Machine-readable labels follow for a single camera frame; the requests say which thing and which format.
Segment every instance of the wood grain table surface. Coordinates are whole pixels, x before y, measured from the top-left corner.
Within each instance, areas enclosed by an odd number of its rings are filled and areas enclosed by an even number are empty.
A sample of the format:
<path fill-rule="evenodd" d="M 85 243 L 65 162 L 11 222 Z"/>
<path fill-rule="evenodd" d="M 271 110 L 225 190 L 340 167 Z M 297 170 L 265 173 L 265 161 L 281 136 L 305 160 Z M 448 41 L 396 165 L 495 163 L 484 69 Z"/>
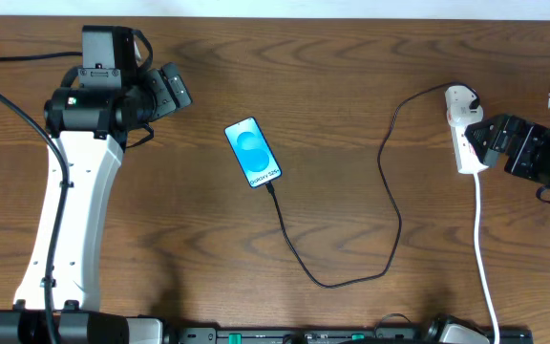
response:
<path fill-rule="evenodd" d="M 248 187 L 223 128 L 250 116 L 263 127 L 284 171 L 275 186 L 291 240 L 320 280 L 373 274 L 397 226 L 376 163 L 396 105 L 461 80 L 486 117 L 548 126 L 550 23 L 0 17 L 0 55 L 81 50 L 85 24 L 143 30 L 154 66 L 178 63 L 195 101 L 124 157 L 103 234 L 103 312 L 223 327 L 368 327 L 391 312 L 418 322 L 448 312 L 490 325 L 473 178 L 456 173 L 443 93 L 409 103 L 384 151 L 404 220 L 390 272 L 339 290 L 303 274 L 272 200 Z M 45 100 L 79 63 L 0 63 L 0 92 L 43 123 Z M 0 309 L 29 263 L 46 176 L 45 144 L 0 104 Z M 550 343 L 550 207 L 503 161 L 480 176 L 499 321 Z"/>

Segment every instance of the white background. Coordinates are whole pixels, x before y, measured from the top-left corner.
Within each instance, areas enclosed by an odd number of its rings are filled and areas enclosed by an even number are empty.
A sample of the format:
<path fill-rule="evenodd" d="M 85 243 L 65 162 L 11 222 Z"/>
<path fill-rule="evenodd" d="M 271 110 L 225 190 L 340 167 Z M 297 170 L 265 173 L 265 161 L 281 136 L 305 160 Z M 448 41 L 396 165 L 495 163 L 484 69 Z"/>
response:
<path fill-rule="evenodd" d="M 0 14 L 550 20 L 550 0 L 0 0 Z"/>

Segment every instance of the extension cord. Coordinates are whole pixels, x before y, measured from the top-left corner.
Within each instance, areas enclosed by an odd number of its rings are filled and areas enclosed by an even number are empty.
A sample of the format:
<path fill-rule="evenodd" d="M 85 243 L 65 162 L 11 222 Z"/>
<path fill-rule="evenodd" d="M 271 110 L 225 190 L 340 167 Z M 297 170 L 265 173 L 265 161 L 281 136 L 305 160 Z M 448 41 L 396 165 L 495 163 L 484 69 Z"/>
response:
<path fill-rule="evenodd" d="M 464 86 L 452 86 L 445 92 L 447 101 L 447 121 L 451 126 L 454 141 L 455 163 L 457 172 L 474 174 L 487 168 L 478 161 L 475 149 L 464 136 L 469 124 L 480 122 L 483 119 L 483 108 L 470 109 L 470 103 L 475 95 Z"/>

